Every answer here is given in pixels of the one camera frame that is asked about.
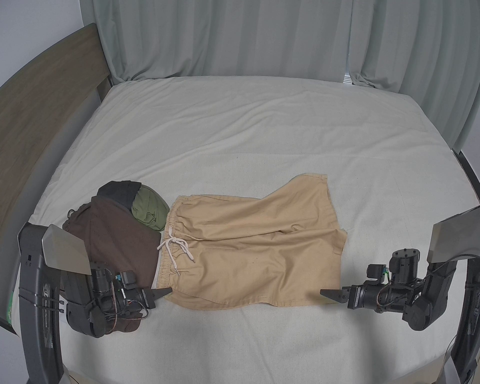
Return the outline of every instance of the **khaki shorts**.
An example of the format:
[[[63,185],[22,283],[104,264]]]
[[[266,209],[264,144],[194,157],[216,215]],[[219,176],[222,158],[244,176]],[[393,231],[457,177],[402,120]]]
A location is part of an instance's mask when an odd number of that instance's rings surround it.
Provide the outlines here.
[[[325,175],[304,174],[263,199],[180,196],[170,210],[157,288],[166,299],[199,310],[253,303],[278,307],[331,302],[320,289],[338,289],[347,233],[340,229]]]

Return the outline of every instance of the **brown garment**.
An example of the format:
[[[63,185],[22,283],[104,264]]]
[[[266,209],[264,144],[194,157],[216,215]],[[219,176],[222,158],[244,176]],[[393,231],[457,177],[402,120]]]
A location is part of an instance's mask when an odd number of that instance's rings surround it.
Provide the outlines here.
[[[320,289],[340,287],[347,234],[325,175],[299,175],[263,199],[180,196],[165,226],[171,237],[187,242],[194,261],[171,242],[177,273],[163,246],[157,288],[172,287],[166,299],[183,307],[322,304],[331,301]]]
[[[124,206],[94,196],[90,203],[73,212],[62,227],[85,242],[90,261],[106,263],[115,272],[134,271],[140,287],[151,287],[160,233],[138,222]],[[139,320],[119,320],[115,329],[131,332],[139,323]]]

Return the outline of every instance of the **mattress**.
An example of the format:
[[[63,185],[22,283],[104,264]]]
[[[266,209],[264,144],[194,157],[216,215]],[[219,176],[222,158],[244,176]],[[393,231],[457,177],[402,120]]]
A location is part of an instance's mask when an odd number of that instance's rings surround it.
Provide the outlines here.
[[[109,180],[178,195],[261,198],[301,173],[328,175],[348,240],[342,285],[418,248],[432,225],[478,205],[456,158],[409,97],[275,77],[189,77],[116,85],[65,155],[31,217],[61,226]],[[131,333],[100,339],[60,323],[64,364],[101,383],[384,383],[444,353],[466,263],[444,315],[422,332],[398,313],[332,304],[203,312],[160,300]]]

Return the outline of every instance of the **curtain fold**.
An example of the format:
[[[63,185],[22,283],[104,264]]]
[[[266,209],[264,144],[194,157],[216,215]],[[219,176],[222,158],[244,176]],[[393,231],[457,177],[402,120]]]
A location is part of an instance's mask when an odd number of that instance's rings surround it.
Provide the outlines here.
[[[197,75],[343,81],[352,0],[94,0],[113,82]]]
[[[479,0],[353,1],[353,83],[411,96],[455,150],[476,111],[479,53]]]

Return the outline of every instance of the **wall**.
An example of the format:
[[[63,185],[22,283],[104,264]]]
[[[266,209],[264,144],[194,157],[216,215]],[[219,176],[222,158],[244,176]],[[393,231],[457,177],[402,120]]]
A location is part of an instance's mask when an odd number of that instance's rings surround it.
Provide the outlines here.
[[[473,121],[472,130],[468,134],[467,141],[462,147],[462,152],[480,180],[480,108]]]
[[[0,85],[48,47],[83,27],[79,0],[0,0]],[[26,383],[22,342],[0,328],[0,383]]]

